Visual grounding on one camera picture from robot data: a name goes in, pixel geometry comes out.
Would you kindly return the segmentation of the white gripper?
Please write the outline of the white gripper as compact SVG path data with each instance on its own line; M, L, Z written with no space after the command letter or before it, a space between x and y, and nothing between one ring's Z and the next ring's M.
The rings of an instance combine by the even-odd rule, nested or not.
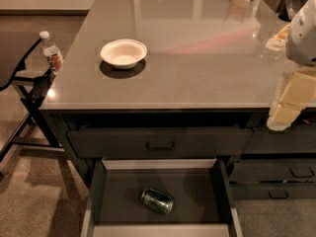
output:
M316 99L316 70L303 67L285 77L280 90L280 104L273 104L267 127L273 131L284 131Z

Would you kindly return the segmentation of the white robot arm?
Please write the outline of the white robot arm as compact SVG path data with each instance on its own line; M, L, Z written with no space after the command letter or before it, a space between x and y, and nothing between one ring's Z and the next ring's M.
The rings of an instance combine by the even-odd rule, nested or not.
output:
M267 46L284 46L286 57L296 64L292 72L281 74L267 120L270 130L283 131L316 99L316 0L308 0Z

